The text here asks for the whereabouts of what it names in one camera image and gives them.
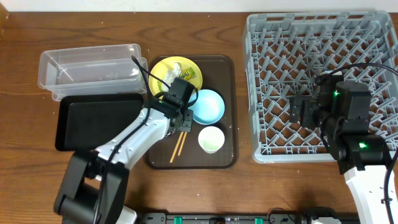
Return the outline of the brown serving tray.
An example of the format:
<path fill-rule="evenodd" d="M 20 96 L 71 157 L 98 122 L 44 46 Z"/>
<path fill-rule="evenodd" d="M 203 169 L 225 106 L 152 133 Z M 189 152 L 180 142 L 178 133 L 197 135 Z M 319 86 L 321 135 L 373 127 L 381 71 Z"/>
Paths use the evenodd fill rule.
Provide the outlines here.
<path fill-rule="evenodd" d="M 202 88 L 216 91 L 224 100 L 225 112 L 214 126 L 222 130 L 225 142 L 214 154 L 206 153 L 198 143 L 198 135 L 205 127 L 193 122 L 181 155 L 178 156 L 177 150 L 173 163 L 169 161 L 181 132 L 176 132 L 154 144 L 145 154 L 145 161 L 153 169 L 228 168 L 236 162 L 238 155 L 234 63 L 224 55 L 187 55 L 186 58 L 195 62 L 201 70 Z"/>

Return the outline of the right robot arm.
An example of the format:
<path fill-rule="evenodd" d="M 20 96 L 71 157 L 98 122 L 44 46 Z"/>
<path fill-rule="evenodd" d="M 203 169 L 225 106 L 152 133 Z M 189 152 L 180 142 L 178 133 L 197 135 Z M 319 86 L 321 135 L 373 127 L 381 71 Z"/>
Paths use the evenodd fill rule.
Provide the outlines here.
<path fill-rule="evenodd" d="M 330 74 L 318 76 L 316 83 L 318 96 L 290 98 L 290 122 L 319 129 L 351 191 L 361 223 L 393 223 L 397 194 L 392 168 L 397 156 L 390 154 L 382 136 L 369 132 L 368 86 Z"/>

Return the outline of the clear plastic bin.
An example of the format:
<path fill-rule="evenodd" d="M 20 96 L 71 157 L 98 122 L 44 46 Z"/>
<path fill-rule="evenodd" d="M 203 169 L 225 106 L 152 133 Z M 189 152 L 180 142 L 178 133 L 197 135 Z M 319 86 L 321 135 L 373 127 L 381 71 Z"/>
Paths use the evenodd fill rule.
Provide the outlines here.
<path fill-rule="evenodd" d="M 147 68 L 137 44 L 48 50 L 41 54 L 38 86 L 60 101 L 72 95 L 145 93 L 139 67 Z"/>

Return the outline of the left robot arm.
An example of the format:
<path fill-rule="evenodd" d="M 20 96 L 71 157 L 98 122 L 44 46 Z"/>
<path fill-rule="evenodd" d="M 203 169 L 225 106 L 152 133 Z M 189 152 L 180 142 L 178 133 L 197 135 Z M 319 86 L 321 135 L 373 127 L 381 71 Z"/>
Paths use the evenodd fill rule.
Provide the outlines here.
<path fill-rule="evenodd" d="M 94 151 L 76 150 L 68 163 L 53 210 L 72 223 L 135 223 L 137 212 L 124 205 L 129 171 L 158 141 L 189 131 L 189 93 L 158 93 L 137 118 Z"/>

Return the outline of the white tissue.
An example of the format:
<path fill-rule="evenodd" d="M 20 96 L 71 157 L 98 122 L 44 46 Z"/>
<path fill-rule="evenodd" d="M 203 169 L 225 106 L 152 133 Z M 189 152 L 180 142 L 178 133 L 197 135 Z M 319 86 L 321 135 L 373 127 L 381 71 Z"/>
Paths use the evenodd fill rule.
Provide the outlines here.
<path fill-rule="evenodd" d="M 163 81 L 170 86 L 172 82 L 174 81 L 175 78 L 179 77 L 180 74 L 182 73 L 181 66 L 178 62 L 174 63 L 174 68 L 172 70 L 168 70 L 165 73 L 165 77 Z"/>

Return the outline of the grey dishwasher rack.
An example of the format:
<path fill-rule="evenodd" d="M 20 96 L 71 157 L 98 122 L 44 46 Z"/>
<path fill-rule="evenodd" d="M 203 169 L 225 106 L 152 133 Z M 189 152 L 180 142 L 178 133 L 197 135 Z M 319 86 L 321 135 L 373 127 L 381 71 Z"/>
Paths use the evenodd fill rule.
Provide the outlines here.
<path fill-rule="evenodd" d="M 371 133 L 397 150 L 397 35 L 389 13 L 251 14 L 243 32 L 252 157 L 260 164 L 330 162 L 317 129 L 289 121 L 289 99 L 314 78 L 341 68 L 345 80 L 368 86 Z"/>

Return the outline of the green snack wrapper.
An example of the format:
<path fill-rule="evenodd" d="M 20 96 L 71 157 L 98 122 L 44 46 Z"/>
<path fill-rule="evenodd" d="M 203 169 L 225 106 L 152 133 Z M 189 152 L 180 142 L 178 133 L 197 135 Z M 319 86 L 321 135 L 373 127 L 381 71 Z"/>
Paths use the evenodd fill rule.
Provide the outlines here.
<path fill-rule="evenodd" d="M 179 77 L 183 80 L 190 80 L 196 77 L 195 71 L 192 67 L 184 69 L 181 71 Z"/>

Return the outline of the light blue bowl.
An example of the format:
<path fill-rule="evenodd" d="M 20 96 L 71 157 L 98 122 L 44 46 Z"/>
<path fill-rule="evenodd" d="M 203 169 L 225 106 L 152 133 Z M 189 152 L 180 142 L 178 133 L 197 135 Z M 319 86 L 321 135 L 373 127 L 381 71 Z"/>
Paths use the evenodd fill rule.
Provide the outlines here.
<path fill-rule="evenodd" d="M 220 94 L 213 90 L 200 90 L 198 98 L 195 95 L 190 97 L 190 103 L 196 100 L 195 104 L 189 107 L 193 111 L 193 120 L 202 125 L 209 125 L 218 122 L 225 111 L 224 100 Z"/>

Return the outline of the wooden chopstick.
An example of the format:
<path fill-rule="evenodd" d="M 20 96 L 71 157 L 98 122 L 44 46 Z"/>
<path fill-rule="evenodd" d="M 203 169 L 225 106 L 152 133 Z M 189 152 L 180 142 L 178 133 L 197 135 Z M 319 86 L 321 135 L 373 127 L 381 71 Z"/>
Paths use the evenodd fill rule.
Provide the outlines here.
<path fill-rule="evenodd" d="M 178 148 L 178 156 L 181 155 L 181 152 L 182 152 L 182 149 L 183 149 L 183 145 L 185 143 L 186 136 L 187 136 L 187 132 L 183 132 L 182 133 L 182 138 L 180 140 L 179 148 Z"/>
<path fill-rule="evenodd" d="M 179 145 L 180 145 L 180 143 L 181 143 L 181 141 L 182 141 L 182 138 L 183 138 L 184 133 L 185 133 L 185 132 L 181 132 L 181 133 L 180 133 L 180 136 L 178 137 L 178 141 L 177 141 L 177 143 L 176 143 L 176 145 L 175 145 L 174 151 L 173 151 L 172 156 L 171 156 L 170 161 L 169 161 L 170 163 L 173 163 L 173 161 L 174 161 L 175 155 L 176 155 L 177 150 L 178 150 L 178 148 L 179 148 Z"/>

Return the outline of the yellow plate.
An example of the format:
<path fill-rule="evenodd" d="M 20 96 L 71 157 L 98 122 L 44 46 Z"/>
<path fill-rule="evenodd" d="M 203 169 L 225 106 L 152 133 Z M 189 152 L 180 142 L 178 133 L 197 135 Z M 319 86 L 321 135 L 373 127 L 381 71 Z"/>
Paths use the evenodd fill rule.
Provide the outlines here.
<path fill-rule="evenodd" d="M 167 57 L 165 59 L 162 59 L 160 62 L 154 65 L 150 73 L 163 81 L 165 73 L 168 70 L 172 70 L 174 68 L 175 62 L 178 62 L 180 64 L 182 70 L 189 67 L 192 67 L 194 69 L 196 77 L 187 81 L 194 85 L 198 90 L 200 90 L 203 84 L 202 72 L 196 63 L 186 57 Z"/>

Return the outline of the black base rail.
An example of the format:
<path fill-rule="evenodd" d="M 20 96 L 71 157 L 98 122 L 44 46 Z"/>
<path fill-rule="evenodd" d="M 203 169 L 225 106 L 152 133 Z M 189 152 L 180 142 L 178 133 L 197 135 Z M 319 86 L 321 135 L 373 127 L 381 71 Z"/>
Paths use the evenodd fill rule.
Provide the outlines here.
<path fill-rule="evenodd" d="M 204 214 L 204 213 L 165 213 L 152 212 L 139 214 L 138 224 L 311 224 L 340 223 L 360 224 L 355 214 L 336 213 L 332 208 L 309 208 L 302 212 L 291 212 L 283 208 L 273 208 L 267 213 L 251 214 Z"/>

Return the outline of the white cup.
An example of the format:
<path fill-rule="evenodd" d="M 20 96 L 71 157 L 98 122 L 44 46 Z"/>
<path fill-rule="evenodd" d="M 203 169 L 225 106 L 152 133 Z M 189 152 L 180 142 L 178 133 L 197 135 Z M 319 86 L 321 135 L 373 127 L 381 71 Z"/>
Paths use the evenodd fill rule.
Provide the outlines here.
<path fill-rule="evenodd" d="M 224 133 L 220 128 L 208 126 L 203 128 L 198 135 L 200 147 L 209 154 L 214 154 L 225 142 Z"/>

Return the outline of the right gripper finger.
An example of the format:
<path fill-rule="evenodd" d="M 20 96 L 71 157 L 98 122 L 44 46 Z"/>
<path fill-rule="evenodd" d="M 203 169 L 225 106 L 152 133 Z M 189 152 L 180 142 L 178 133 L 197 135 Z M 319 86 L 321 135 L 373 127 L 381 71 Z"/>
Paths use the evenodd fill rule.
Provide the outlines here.
<path fill-rule="evenodd" d="M 304 84 L 300 87 L 299 91 L 297 92 L 297 97 L 303 97 L 306 95 L 306 92 L 308 90 L 308 85 Z"/>
<path fill-rule="evenodd" d="M 289 121 L 291 123 L 297 123 L 300 118 L 301 108 L 302 108 L 302 99 L 299 96 L 295 96 L 289 99 L 290 105 L 290 117 Z"/>

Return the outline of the black plastic tray bin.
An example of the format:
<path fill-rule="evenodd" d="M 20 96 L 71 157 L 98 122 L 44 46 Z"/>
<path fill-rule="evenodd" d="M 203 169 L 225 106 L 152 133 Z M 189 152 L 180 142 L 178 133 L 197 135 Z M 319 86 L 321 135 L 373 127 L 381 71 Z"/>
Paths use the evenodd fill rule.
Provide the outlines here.
<path fill-rule="evenodd" d="M 126 129 L 144 104 L 138 93 L 66 96 L 60 101 L 55 148 L 93 150 Z"/>

